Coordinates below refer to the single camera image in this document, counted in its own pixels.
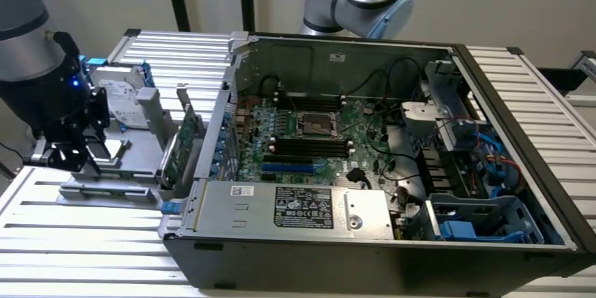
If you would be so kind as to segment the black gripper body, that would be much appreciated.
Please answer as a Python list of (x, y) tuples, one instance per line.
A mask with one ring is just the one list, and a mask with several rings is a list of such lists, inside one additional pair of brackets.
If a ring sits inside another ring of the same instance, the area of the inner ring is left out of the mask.
[(91, 88), (78, 70), (54, 70), (19, 82), (2, 82), (2, 99), (47, 141), (74, 144), (86, 129)]

